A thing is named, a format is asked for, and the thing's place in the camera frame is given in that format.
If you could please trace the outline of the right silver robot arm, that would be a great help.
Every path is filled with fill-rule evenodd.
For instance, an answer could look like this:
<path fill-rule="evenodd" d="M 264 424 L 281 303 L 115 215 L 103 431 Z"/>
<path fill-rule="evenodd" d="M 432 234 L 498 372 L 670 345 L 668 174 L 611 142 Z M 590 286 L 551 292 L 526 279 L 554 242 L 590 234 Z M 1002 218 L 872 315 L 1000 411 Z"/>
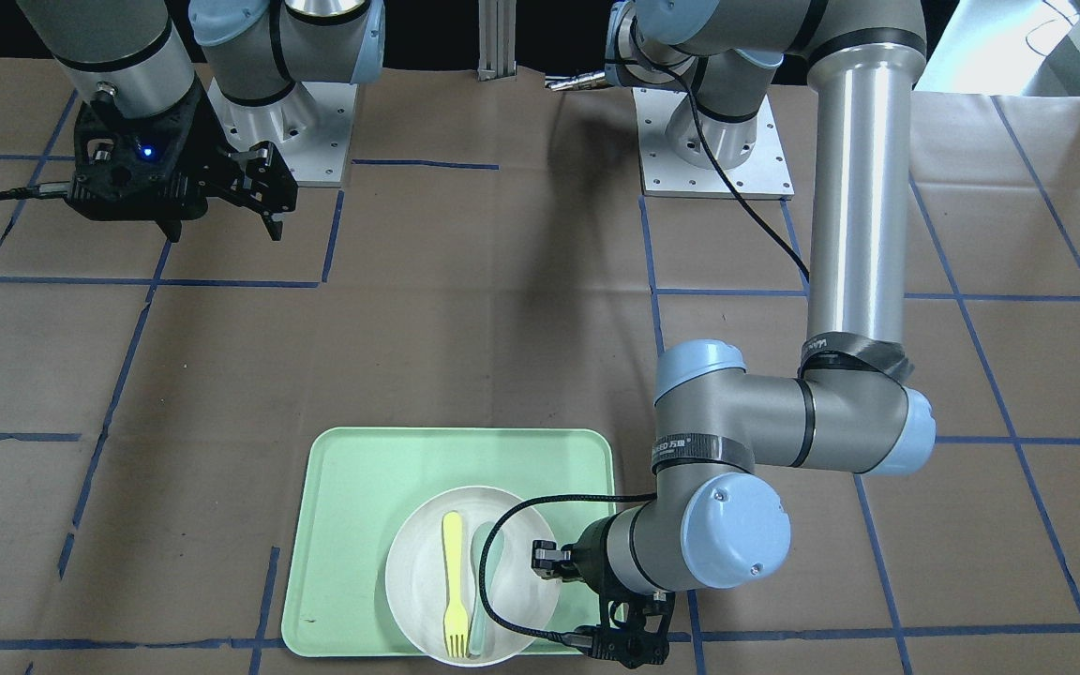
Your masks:
<path fill-rule="evenodd" d="M 350 94 L 384 63 L 382 1 L 192 1 L 204 84 L 163 1 L 22 1 L 79 98 L 64 202 L 168 242 L 211 198 L 281 240 L 308 185 L 341 180 Z"/>

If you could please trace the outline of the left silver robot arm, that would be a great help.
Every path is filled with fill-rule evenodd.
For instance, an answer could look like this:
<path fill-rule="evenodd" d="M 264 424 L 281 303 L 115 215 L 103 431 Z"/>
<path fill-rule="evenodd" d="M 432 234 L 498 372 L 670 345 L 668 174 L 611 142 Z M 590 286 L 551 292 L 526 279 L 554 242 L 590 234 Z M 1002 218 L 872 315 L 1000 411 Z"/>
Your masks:
<path fill-rule="evenodd" d="M 789 372 L 807 281 L 731 198 L 646 198 L 626 93 L 539 94 L 546 167 L 534 192 L 513 188 L 518 243 L 494 273 L 518 283 L 496 303 L 487 418 L 498 426 L 588 427 L 616 450 L 618 486 L 652 487 L 654 357 L 676 340 L 724 338 L 758 372 Z M 683 594 L 663 674 L 918 674 L 889 589 L 870 507 L 873 480 L 768 470 L 796 526 L 786 571 L 746 592 Z"/>

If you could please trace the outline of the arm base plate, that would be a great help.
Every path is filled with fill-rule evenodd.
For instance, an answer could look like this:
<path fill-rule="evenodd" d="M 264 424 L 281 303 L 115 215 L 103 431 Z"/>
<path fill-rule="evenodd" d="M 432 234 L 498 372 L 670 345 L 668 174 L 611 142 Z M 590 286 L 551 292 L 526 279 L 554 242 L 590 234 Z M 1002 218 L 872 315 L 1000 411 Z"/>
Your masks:
<path fill-rule="evenodd" d="M 245 107 L 226 99 L 216 80 L 207 90 L 224 136 L 237 150 L 275 143 L 296 183 L 309 188 L 342 187 L 357 93 L 350 82 L 298 82 L 281 102 Z"/>
<path fill-rule="evenodd" d="M 796 193 L 771 103 L 738 124 L 702 119 L 698 136 L 686 95 L 633 91 L 644 195 L 784 200 Z"/>

